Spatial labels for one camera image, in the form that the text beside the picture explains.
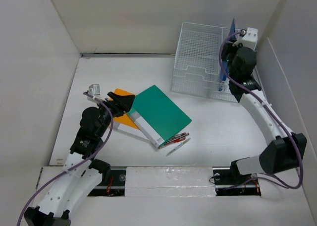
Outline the orange folder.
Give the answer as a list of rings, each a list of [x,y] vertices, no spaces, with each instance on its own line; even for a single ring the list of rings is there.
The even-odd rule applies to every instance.
[[[124,114],[121,117],[114,118],[114,129],[125,134],[129,134],[133,137],[148,141],[148,138],[141,132],[137,125]]]

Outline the blue folder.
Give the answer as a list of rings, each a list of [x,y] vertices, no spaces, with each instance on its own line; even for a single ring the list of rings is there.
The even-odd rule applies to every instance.
[[[230,31],[228,33],[228,35],[232,35],[233,33],[235,33],[235,19],[233,18],[231,26],[230,26]],[[229,73],[228,71],[228,55],[229,55],[229,50],[232,46],[232,43],[236,42],[236,36],[232,36],[229,41],[224,45],[223,47],[223,53],[221,55],[221,60],[222,60],[222,65],[225,69],[225,71],[227,73]],[[225,83],[227,80],[227,76],[224,74],[223,70],[220,70],[220,75],[219,75],[219,86],[218,86],[218,91],[224,91],[225,87]]]

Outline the green folder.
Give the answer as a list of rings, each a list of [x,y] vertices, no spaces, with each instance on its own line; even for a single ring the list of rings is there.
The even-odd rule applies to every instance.
[[[156,148],[192,122],[156,85],[136,95],[127,116]]]

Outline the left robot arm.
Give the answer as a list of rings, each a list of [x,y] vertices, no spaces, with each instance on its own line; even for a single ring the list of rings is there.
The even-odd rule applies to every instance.
[[[97,105],[83,110],[62,172],[35,192],[38,195],[51,185],[45,197],[35,207],[29,203],[24,207],[20,218],[29,226],[69,226],[89,193],[110,180],[110,164],[96,159],[96,155],[107,142],[102,140],[104,133],[113,130],[113,119],[131,110],[135,95],[109,92],[109,98],[102,99],[89,92],[84,94]]]

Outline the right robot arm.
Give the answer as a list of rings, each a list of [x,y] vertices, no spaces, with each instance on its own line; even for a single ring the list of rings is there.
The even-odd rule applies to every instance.
[[[257,156],[235,160],[230,165],[229,177],[241,183],[250,176],[268,180],[286,189],[298,189],[303,182],[303,156],[307,139],[302,133],[294,133],[277,116],[266,100],[252,72],[256,66],[256,53],[235,35],[225,39],[219,51],[219,64],[229,79],[229,90],[237,102],[251,115],[261,130],[267,147]],[[276,173],[299,168],[299,182],[291,186]]]

